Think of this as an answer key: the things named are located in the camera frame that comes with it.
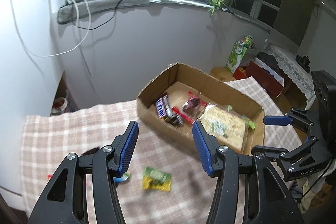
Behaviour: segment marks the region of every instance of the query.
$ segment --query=lace tablecloth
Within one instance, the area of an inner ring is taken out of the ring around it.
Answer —
[[[289,50],[267,44],[265,47],[267,54],[272,54],[278,62],[279,68],[288,75],[307,98],[306,110],[309,110],[316,98],[314,85],[310,73],[306,72],[296,61],[295,55]]]

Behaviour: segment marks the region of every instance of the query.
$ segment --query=plaid tablecloth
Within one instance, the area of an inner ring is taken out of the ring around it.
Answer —
[[[266,115],[281,115],[280,110],[253,79],[226,83],[240,90],[263,106]],[[137,117],[136,101],[97,105],[57,117],[29,116],[22,147],[21,174],[23,197],[30,215],[39,195],[64,157],[78,155],[110,144],[124,133],[129,121],[139,123],[139,138],[129,166],[131,179],[117,188],[120,206],[127,224],[130,223],[205,223],[209,214],[216,179],[202,170],[197,155],[184,153],[182,147],[159,138]],[[301,144],[292,126],[265,126],[265,145],[293,150]],[[145,166],[172,173],[169,193],[142,190]],[[88,176],[87,204],[89,221],[96,223],[92,177]],[[240,179],[236,223],[242,222],[244,211],[243,178]]]

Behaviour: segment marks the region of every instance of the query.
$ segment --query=window sill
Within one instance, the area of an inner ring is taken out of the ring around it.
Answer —
[[[120,0],[88,0],[89,8],[91,15],[106,12],[109,10],[114,10],[116,5]],[[209,10],[212,6],[207,4],[206,0],[123,0],[118,9],[122,8],[135,8],[135,7],[144,7],[148,6],[151,3],[161,4],[161,5],[179,5],[186,7],[198,7]],[[79,18],[84,18],[88,16],[88,12],[86,9],[85,3],[82,1],[78,3],[79,9]],[[236,9],[230,9],[231,13],[234,14],[241,20],[245,20],[251,22],[258,27],[261,27],[266,32],[270,33],[272,27],[266,25],[260,20],[254,19],[251,16],[240,12]],[[61,7],[58,10],[57,22],[60,25],[68,24],[70,22],[74,22],[76,20],[76,11],[73,8],[73,5],[66,5]]]

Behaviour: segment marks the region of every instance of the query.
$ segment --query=yellow food package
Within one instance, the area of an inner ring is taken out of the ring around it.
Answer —
[[[143,190],[154,189],[169,192],[171,186],[171,174],[164,173],[156,168],[146,167],[143,171]]]

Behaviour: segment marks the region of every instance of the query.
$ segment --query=screw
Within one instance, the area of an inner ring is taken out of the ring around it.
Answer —
[[[265,158],[265,155],[264,155],[263,153],[261,153],[261,152],[257,152],[257,153],[255,154],[255,156],[256,156],[258,159],[260,159],[260,160],[262,160],[263,158]]]
[[[76,154],[75,153],[70,153],[67,155],[67,159],[68,160],[73,160],[74,158],[76,158]]]
[[[221,145],[220,147],[218,147],[218,149],[219,149],[219,151],[221,151],[221,152],[226,152],[226,151],[229,150],[229,148],[228,148],[227,146],[225,146],[225,145]]]
[[[113,150],[112,146],[110,145],[107,145],[103,148],[103,151],[106,152],[106,153],[109,153]]]

